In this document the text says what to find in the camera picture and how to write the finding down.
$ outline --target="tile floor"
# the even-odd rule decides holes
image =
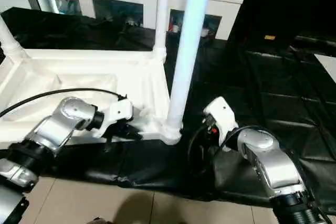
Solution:
[[[54,178],[41,178],[28,199],[21,224],[86,224],[95,217],[115,224],[277,223],[267,208]]]

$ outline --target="white plastic tray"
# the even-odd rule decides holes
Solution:
[[[56,89],[99,88],[126,95],[133,105],[164,120],[169,93],[162,57],[153,52],[25,49],[30,59],[0,65],[0,110],[32,95]],[[24,105],[0,119],[0,148],[19,142],[64,97],[76,96],[105,109],[117,98],[91,91],[62,93]],[[69,144],[92,143],[74,137]]]

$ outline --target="black tarp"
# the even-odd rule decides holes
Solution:
[[[12,8],[2,13],[25,48],[151,50],[154,31],[88,17]],[[179,36],[167,36],[164,64],[171,88]],[[239,125],[268,127],[295,152],[323,209],[336,214],[336,84],[314,55],[265,54],[201,40],[184,117],[175,146],[158,140],[67,146],[49,175],[95,183],[166,191],[199,200],[230,200],[267,206],[251,166],[237,153],[222,154],[215,176],[192,177],[187,142],[202,110],[222,95]]]

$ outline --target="black cloth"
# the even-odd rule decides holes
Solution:
[[[151,50],[154,41],[154,31],[119,22],[18,8],[2,16],[25,48]],[[178,35],[168,34],[164,67],[169,90],[178,41]],[[314,55],[262,54],[202,39],[177,145],[135,141],[113,144],[108,152],[103,144],[67,146],[47,174],[268,206],[255,172],[235,152],[216,159],[214,174],[195,178],[189,173],[187,143],[201,123],[203,108],[222,95],[239,125],[269,128],[299,156],[323,210],[336,214],[335,85]]]

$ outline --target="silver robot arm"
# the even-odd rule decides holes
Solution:
[[[320,209],[313,206],[296,165],[272,134],[261,128],[238,128],[234,113],[223,97],[211,102],[204,113],[207,121],[219,130],[220,146],[228,136],[237,141],[237,151],[252,164],[279,223],[327,223],[320,218],[323,214]]]
[[[128,99],[113,103],[105,113],[81,99],[63,99],[52,115],[39,122],[22,142],[12,144],[8,156],[0,159],[0,223],[19,223],[29,205],[23,192],[33,189],[40,173],[75,130],[96,129],[94,135],[101,137],[109,125],[132,117],[133,106]]]

